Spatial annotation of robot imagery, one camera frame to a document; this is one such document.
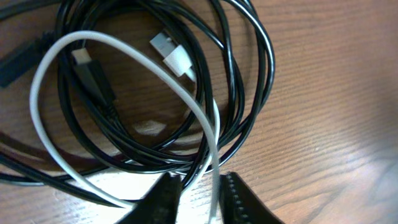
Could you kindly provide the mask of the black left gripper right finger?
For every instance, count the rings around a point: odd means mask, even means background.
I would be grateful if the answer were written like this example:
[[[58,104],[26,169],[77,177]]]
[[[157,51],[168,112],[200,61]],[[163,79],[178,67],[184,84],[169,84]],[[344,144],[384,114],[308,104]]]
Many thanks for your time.
[[[225,224],[283,224],[236,172],[220,175],[219,205]]]

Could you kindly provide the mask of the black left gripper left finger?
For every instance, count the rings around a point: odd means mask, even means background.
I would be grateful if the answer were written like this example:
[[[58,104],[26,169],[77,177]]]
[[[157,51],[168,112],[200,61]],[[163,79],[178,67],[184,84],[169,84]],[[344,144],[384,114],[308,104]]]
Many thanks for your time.
[[[179,175],[166,173],[117,224],[175,224],[182,193]]]

